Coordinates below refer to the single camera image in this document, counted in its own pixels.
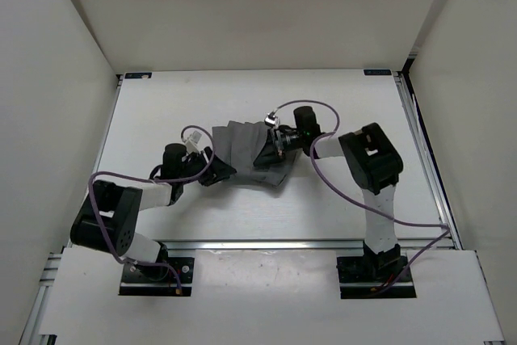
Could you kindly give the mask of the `grey pleated skirt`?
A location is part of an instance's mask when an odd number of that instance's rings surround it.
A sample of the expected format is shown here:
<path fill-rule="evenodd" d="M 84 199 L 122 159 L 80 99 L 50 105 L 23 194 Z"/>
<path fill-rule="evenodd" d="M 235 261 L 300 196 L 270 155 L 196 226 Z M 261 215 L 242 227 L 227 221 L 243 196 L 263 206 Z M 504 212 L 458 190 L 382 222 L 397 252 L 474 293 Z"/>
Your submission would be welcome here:
<path fill-rule="evenodd" d="M 280 187 L 292 173 L 299 152 L 289 152 L 279 163 L 254 167 L 267 142 L 268 128 L 263 122 L 229 121 L 226 126 L 212 127 L 216 156 L 236 170 L 229 178 L 231 183 Z"/>

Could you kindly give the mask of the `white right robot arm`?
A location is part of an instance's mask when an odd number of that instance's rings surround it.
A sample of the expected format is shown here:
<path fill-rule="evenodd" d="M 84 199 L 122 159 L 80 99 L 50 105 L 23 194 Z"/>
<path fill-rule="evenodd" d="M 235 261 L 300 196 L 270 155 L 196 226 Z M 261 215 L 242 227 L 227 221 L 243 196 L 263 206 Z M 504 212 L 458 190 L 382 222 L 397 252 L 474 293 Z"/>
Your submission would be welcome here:
<path fill-rule="evenodd" d="M 377 123 L 356 132 L 336 137 L 333 130 L 324 133 L 312 107 L 294 110 L 295 126 L 281 125 L 273 111 L 264 122 L 268 127 L 267 140 L 254 160 L 255 167 L 266 167 L 282 162 L 287 153 L 303 150 L 311 163 L 323 158 L 346 159 L 351 177 L 361 189 L 365 210 L 363 270 L 372 280 L 385 278 L 392 270 L 392 261 L 401 255 L 395 234 L 393 201 L 403 161 L 393 143 Z"/>

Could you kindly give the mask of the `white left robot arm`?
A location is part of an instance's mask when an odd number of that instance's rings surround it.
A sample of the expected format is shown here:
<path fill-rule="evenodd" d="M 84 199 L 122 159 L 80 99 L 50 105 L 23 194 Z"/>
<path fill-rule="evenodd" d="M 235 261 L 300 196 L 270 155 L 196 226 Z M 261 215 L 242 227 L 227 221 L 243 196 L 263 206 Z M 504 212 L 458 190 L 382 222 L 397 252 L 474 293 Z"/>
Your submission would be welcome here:
<path fill-rule="evenodd" d="M 169 144 L 162 164 L 152 170 L 149 179 L 137 179 L 127 187 L 91 179 L 87 197 L 71 227 L 70 240 L 75 245 L 113 254 L 119 260 L 141 263 L 141 270 L 151 280 L 161 280 L 168 274 L 170 262 L 160 255 L 160 243 L 136 232 L 139 213 L 175 204 L 188 183 L 209 187 L 236 173 L 209 147 L 196 152 L 179 143 Z"/>

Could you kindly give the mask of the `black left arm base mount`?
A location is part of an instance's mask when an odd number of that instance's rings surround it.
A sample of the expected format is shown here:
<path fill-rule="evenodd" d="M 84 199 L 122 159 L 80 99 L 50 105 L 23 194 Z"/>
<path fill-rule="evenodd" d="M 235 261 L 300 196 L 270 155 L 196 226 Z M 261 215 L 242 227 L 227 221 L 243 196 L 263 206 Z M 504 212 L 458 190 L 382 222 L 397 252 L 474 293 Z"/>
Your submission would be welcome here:
<path fill-rule="evenodd" d="M 162 249 L 159 263 L 166 266 L 125 264 L 120 278 L 119 295 L 123 297 L 190 297 L 193 289 L 195 258 L 169 256 Z"/>

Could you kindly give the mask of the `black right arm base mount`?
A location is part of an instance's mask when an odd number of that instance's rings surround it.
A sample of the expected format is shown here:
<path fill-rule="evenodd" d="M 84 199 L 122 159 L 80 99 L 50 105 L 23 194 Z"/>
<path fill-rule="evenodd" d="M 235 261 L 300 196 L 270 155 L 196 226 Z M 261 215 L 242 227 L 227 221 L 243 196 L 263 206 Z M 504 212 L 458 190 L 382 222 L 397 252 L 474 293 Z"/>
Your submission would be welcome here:
<path fill-rule="evenodd" d="M 408 258 L 398 243 L 375 254 L 364 242 L 361 256 L 337 257 L 340 298 L 411 299 L 416 298 Z"/>

